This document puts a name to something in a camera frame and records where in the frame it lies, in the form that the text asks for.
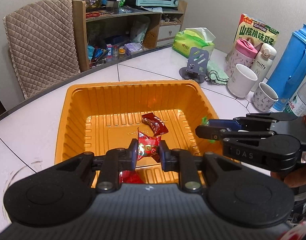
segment wooden shelf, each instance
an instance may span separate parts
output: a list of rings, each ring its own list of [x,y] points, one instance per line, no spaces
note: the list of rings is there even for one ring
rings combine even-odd
[[[181,12],[174,9],[163,9],[164,14],[184,14],[185,12]]]
[[[169,23],[161,23],[160,26],[172,26],[172,25],[181,25],[181,24],[182,24],[181,22],[180,23],[176,23],[176,24],[169,22]]]
[[[122,12],[121,9],[126,9],[132,12]],[[108,13],[106,11],[99,11],[99,12],[103,12],[106,14],[103,14],[99,17],[92,17],[92,18],[87,18],[86,22],[93,22],[93,21],[98,21],[98,20],[103,20],[103,19],[108,19],[108,18],[116,18],[116,17],[122,17],[122,16],[131,16],[131,15],[142,15],[142,14],[160,14],[159,12],[150,12],[150,11],[146,11],[146,10],[139,10],[139,9],[135,9],[132,7],[128,7],[128,6],[123,6],[120,8],[120,12],[119,13]]]
[[[146,31],[146,35],[143,41],[143,45],[147,49],[154,49],[157,46],[157,38],[159,36],[160,29],[162,26],[179,26],[177,29],[181,30],[187,3],[183,0],[179,0],[179,5],[177,10],[172,8],[163,9],[163,14],[174,14],[174,16],[179,20],[177,24],[173,23],[161,23],[162,13],[161,12],[151,12],[144,9],[132,8],[129,6],[123,6],[120,8],[119,13],[112,14],[108,13],[105,10],[99,11],[105,14],[100,15],[99,17],[86,18],[85,17],[85,1],[82,0],[72,0],[72,14],[73,14],[73,29],[74,29],[74,39],[75,39],[75,48],[77,51],[77,60],[79,63],[80,71],[86,71],[89,69],[89,58],[87,51],[87,26],[88,22],[97,22],[101,26],[101,35],[102,38],[106,38],[112,35],[125,35],[126,32],[130,32],[130,29],[134,23],[136,15],[146,15],[150,18],[150,24]],[[159,40],[159,42],[172,40],[174,37],[166,38]]]

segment wrapped candy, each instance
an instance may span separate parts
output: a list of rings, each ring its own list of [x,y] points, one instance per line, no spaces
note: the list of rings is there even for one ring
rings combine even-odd
[[[204,117],[202,118],[201,125],[210,126],[210,122],[209,122],[209,120],[207,119],[206,116],[204,116]],[[208,140],[208,141],[209,141],[210,143],[216,143],[215,140]]]
[[[278,240],[306,240],[306,221],[293,227],[290,231],[278,238]]]
[[[142,115],[142,118],[143,123],[151,127],[152,131],[154,132],[154,136],[159,136],[169,132],[163,121],[153,113],[144,114]]]
[[[119,177],[120,183],[135,183],[143,184],[143,180],[136,173],[136,171],[121,171]]]
[[[151,157],[158,153],[161,137],[150,137],[138,130],[139,150],[137,160],[143,157]]]

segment finger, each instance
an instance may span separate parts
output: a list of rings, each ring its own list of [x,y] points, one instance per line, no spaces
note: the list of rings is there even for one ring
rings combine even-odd
[[[275,178],[275,179],[279,179],[279,180],[282,180],[282,177],[279,173],[276,173],[276,172],[272,172],[271,171],[271,177],[272,178]]]
[[[306,184],[306,165],[296,171],[291,172],[284,179],[284,183],[289,187],[300,187]]]

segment green tissue package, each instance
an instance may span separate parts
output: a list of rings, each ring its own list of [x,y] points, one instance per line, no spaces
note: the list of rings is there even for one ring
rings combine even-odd
[[[191,48],[197,47],[209,52],[209,59],[215,48],[215,36],[207,28],[186,28],[178,32],[173,42],[173,49],[189,58]]]

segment shelf drawer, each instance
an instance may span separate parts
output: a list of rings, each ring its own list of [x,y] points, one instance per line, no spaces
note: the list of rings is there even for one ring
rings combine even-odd
[[[158,32],[158,40],[167,39],[175,37],[175,35],[180,31],[181,25],[170,25],[170,26],[161,26]]]
[[[167,44],[172,44],[174,41],[174,39],[169,39],[169,40],[165,40],[165,41],[158,41],[156,46],[163,46],[163,45],[167,45]]]

